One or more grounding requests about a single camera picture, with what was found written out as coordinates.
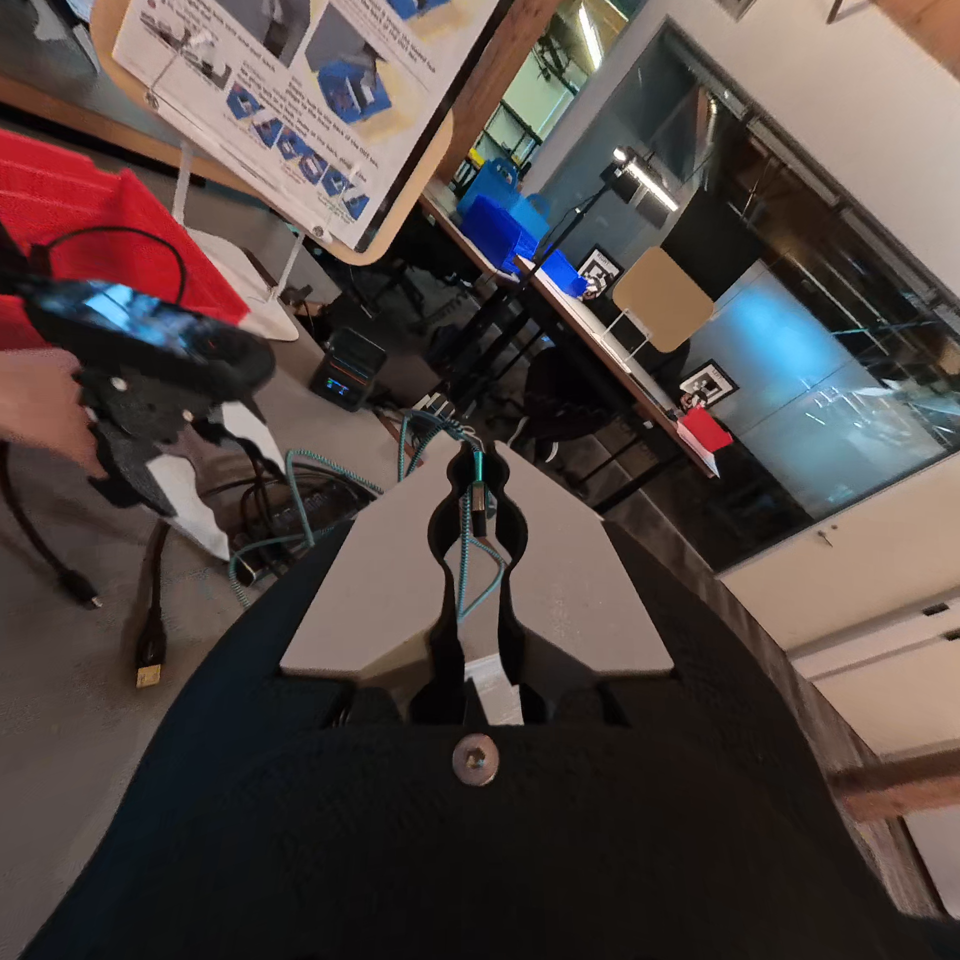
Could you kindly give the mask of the black power adapter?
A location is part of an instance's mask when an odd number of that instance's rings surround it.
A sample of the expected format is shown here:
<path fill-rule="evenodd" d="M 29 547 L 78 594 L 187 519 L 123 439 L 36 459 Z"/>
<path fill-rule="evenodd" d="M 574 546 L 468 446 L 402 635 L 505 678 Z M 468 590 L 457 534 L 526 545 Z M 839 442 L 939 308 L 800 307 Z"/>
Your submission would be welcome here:
<path fill-rule="evenodd" d="M 469 436 L 475 435 L 475 428 L 472 425 L 472 417 L 477 410 L 478 401 L 476 399 L 468 402 L 465 406 L 457 406 L 451 401 L 445 393 L 435 390 L 426 393 L 411 408 L 412 413 L 422 417 L 433 418 L 442 423 L 455 423 L 459 425 L 457 429 Z"/>

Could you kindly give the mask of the large dark blue bin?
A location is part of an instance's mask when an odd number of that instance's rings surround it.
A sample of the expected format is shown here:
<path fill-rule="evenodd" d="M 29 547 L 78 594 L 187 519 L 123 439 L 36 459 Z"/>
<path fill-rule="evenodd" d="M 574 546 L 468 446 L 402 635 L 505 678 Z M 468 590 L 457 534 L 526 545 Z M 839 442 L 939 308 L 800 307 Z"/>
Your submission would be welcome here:
<path fill-rule="evenodd" d="M 462 234 L 489 263 L 504 274 L 516 275 L 519 259 L 533 262 L 539 241 L 508 212 L 486 198 L 478 198 L 462 217 Z"/>

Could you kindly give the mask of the black light stand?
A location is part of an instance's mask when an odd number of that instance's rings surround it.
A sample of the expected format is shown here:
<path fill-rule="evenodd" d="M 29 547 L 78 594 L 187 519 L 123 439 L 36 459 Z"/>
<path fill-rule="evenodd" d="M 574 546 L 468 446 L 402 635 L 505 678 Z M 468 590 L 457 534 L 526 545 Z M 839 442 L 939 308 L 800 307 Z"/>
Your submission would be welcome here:
<path fill-rule="evenodd" d="M 642 188 L 654 195 L 654 199 L 665 204 L 667 211 L 676 210 L 672 197 L 666 193 L 661 181 L 654 176 L 647 158 L 642 157 L 630 147 L 617 147 L 612 151 L 611 161 L 600 174 L 601 185 L 594 193 L 575 202 L 559 218 L 557 224 L 548 230 L 539 242 L 534 258 L 520 282 L 519 288 L 529 286 L 537 272 L 574 234 L 585 221 L 587 215 L 608 194 L 615 194 L 623 202 L 628 202 Z"/>

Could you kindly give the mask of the red plastic bin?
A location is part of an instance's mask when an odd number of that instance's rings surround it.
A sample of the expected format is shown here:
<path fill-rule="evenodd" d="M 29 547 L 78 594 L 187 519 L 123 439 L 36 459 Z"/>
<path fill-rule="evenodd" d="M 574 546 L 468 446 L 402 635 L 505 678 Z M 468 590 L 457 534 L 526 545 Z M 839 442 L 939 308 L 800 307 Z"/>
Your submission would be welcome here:
<path fill-rule="evenodd" d="M 186 228 L 131 171 L 1 133 L 2 227 L 22 255 L 53 249 L 53 278 L 109 281 L 234 327 L 249 307 Z"/>

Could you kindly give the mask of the black multiport usb hub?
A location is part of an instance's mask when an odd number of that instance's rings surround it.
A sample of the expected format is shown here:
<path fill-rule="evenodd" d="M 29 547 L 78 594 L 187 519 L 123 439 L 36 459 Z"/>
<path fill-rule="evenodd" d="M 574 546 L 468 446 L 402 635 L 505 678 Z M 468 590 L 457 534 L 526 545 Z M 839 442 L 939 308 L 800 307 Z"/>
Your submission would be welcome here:
<path fill-rule="evenodd" d="M 354 518 L 377 494 L 353 481 L 307 471 L 297 488 L 309 528 L 319 534 Z M 250 586 L 286 573 L 308 550 L 300 512 L 289 486 L 262 481 L 252 484 L 236 504 L 237 519 L 228 534 L 231 550 L 241 552 L 236 577 Z"/>

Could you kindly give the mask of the person's left hand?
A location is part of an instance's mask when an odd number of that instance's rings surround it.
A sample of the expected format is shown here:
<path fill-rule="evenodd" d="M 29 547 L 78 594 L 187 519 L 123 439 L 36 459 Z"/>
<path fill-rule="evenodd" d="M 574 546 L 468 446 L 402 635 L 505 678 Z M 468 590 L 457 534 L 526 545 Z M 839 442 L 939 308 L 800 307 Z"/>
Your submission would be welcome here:
<path fill-rule="evenodd" d="M 76 357 L 61 349 L 1 353 L 1 439 L 48 450 L 88 477 L 106 477 L 81 405 Z"/>

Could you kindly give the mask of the black battery charger with display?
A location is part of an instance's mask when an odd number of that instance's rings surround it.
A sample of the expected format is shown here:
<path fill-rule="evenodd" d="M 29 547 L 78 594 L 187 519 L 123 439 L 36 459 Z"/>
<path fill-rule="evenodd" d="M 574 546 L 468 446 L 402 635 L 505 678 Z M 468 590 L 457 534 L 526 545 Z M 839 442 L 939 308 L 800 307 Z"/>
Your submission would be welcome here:
<path fill-rule="evenodd" d="M 323 348 L 308 390 L 343 411 L 365 406 L 388 358 L 387 351 L 349 326 L 337 328 Z"/>

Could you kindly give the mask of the black wall panel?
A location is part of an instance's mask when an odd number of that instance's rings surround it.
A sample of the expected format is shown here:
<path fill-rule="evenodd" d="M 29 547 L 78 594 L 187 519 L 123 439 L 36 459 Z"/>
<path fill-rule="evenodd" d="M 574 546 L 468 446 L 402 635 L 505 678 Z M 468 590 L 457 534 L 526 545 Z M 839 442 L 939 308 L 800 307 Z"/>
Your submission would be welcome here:
<path fill-rule="evenodd" d="M 691 196 L 659 246 L 714 303 L 765 251 L 762 239 L 738 212 L 702 188 Z"/>

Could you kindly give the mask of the framed black white marker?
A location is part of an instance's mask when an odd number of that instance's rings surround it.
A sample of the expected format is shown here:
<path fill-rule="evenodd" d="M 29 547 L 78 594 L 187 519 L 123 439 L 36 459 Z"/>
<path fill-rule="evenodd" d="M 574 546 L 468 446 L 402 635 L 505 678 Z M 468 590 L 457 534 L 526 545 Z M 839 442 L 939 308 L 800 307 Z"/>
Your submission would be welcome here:
<path fill-rule="evenodd" d="M 585 283 L 579 296 L 589 302 L 609 294 L 623 274 L 623 268 L 603 246 L 594 245 L 577 268 L 578 276 Z"/>
<path fill-rule="evenodd" d="M 711 409 L 739 391 L 739 384 L 726 369 L 713 359 L 686 374 L 678 385 L 681 407 Z"/>

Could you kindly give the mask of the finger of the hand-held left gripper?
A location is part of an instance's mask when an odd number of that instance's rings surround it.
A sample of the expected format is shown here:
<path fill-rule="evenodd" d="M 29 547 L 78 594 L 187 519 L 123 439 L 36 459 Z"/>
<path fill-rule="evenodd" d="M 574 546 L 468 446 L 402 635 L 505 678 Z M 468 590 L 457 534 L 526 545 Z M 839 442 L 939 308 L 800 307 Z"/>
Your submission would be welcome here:
<path fill-rule="evenodd" d="M 200 497 L 193 464 L 186 457 L 163 453 L 147 462 L 147 470 L 171 505 L 169 525 L 211 557 L 227 562 L 229 538 Z"/>
<path fill-rule="evenodd" d="M 271 477 L 285 481 L 284 456 L 266 420 L 252 401 L 182 401 L 186 425 L 213 448 L 234 446 Z"/>

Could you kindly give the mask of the plain wooden document stand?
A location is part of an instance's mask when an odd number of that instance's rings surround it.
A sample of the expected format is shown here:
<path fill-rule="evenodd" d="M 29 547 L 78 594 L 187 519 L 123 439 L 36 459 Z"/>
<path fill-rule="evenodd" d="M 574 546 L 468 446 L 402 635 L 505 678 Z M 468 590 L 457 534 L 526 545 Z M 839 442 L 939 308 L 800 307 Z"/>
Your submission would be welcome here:
<path fill-rule="evenodd" d="M 661 246 L 645 250 L 609 296 L 618 315 L 599 342 L 610 355 L 615 354 L 613 331 L 623 319 L 642 334 L 629 354 L 635 357 L 647 345 L 660 354 L 673 353 L 714 316 L 714 301 Z"/>

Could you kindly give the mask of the wooden edged workbench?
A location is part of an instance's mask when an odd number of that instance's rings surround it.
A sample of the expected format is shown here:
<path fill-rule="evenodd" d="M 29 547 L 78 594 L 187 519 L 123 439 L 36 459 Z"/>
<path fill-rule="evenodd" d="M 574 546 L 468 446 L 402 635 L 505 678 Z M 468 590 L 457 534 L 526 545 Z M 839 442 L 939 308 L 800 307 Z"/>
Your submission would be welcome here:
<path fill-rule="evenodd" d="M 116 118 L 96 105 L 73 102 L 17 78 L 2 76 L 1 100 L 13 123 L 33 130 L 52 127 L 54 137 L 80 138 L 102 153 L 121 151 L 134 163 L 160 165 L 172 173 L 185 158 L 179 139 L 157 124 L 146 129 L 141 119 Z"/>

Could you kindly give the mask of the wooden support post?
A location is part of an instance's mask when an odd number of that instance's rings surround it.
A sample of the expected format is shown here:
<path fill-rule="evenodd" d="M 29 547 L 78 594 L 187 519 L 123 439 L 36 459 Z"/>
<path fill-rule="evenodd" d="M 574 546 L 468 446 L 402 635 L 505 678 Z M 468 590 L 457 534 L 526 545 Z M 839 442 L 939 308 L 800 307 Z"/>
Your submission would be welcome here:
<path fill-rule="evenodd" d="M 452 107 L 450 146 L 435 177 L 449 184 L 485 129 L 560 1 L 511 2 Z"/>

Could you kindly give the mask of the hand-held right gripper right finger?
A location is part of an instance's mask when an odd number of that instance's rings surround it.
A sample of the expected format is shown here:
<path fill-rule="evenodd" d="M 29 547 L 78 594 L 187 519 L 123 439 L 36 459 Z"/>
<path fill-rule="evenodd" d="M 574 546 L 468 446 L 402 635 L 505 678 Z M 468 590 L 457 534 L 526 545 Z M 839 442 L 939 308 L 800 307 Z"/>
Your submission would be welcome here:
<path fill-rule="evenodd" d="M 508 561 L 498 654 L 520 723 L 546 721 L 570 693 L 667 678 L 673 658 L 598 514 L 502 442 L 490 493 Z"/>

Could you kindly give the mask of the small red box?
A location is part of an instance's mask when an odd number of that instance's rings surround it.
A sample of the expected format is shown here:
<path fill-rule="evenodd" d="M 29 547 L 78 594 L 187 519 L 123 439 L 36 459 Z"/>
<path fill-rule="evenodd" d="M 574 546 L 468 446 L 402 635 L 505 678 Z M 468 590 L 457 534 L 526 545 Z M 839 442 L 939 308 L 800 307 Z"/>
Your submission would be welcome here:
<path fill-rule="evenodd" d="M 703 406 L 680 412 L 676 429 L 678 436 L 704 463 L 714 462 L 714 456 L 735 443 L 734 436 Z"/>

